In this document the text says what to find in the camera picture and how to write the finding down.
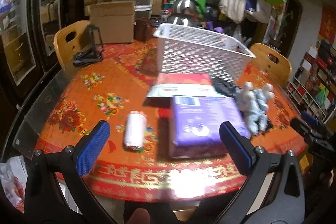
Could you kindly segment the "left hand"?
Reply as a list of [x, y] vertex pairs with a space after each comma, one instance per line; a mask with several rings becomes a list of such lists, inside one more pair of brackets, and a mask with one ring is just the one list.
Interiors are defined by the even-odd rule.
[[126, 224], [150, 224], [150, 214], [143, 208], [136, 209]]

